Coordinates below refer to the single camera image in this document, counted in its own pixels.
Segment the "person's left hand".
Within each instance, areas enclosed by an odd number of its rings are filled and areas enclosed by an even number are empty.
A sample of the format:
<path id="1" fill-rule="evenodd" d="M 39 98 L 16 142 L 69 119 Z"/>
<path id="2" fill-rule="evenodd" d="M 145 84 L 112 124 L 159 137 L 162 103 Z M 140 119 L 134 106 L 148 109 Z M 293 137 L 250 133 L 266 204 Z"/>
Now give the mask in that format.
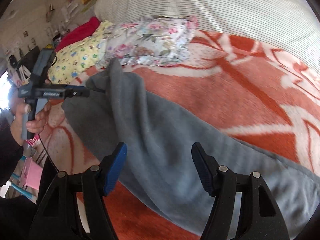
<path id="1" fill-rule="evenodd" d="M 28 121 L 25 123 L 25 127 L 27 131 L 30 133 L 41 133 L 44 129 L 44 126 L 47 123 L 48 115 L 51 109 L 50 102 L 47 102 L 44 108 L 36 114 L 35 119 L 32 121 Z M 15 118 L 10 125 L 10 131 L 12 137 L 17 142 L 19 146 L 23 145 L 24 140 L 21 137 L 22 134 L 22 127 L 23 127 L 23 116 L 28 113 L 30 110 L 30 105 L 24 102 L 20 102 L 16 107 L 16 114 Z"/>

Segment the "person's left forearm black sleeve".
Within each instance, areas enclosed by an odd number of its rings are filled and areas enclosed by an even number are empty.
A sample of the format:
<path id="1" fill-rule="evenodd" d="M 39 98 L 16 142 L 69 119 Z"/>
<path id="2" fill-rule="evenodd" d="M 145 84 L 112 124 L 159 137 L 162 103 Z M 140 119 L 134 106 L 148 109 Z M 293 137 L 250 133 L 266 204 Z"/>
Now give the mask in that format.
<path id="1" fill-rule="evenodd" d="M 0 186 L 6 184 L 23 155 L 23 146 L 12 136 L 10 127 L 1 129 Z"/>

